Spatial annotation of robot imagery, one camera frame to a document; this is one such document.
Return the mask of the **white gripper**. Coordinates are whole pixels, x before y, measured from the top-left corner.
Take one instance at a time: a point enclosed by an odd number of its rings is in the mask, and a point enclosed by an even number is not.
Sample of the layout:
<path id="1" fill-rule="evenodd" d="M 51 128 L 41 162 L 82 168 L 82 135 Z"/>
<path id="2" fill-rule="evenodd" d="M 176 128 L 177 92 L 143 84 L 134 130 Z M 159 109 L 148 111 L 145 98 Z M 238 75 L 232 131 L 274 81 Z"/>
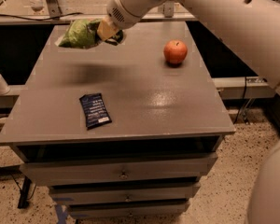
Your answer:
<path id="1" fill-rule="evenodd" d="M 98 26 L 97 34 L 106 41 L 114 36 L 119 29 L 129 29 L 140 22 L 154 7 L 160 6 L 166 0 L 110 0 L 104 17 Z"/>

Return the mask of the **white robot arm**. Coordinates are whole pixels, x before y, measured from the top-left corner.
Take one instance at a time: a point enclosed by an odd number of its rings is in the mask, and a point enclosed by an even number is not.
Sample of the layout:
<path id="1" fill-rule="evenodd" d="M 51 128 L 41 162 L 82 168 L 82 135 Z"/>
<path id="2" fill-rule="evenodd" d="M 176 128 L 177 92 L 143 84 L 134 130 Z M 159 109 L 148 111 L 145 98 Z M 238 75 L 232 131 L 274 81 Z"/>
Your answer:
<path id="1" fill-rule="evenodd" d="M 166 0 L 110 0 L 102 40 L 137 24 Z M 272 0 L 174 0 L 280 96 L 280 4 Z M 259 169 L 245 224 L 280 224 L 280 140 Z"/>

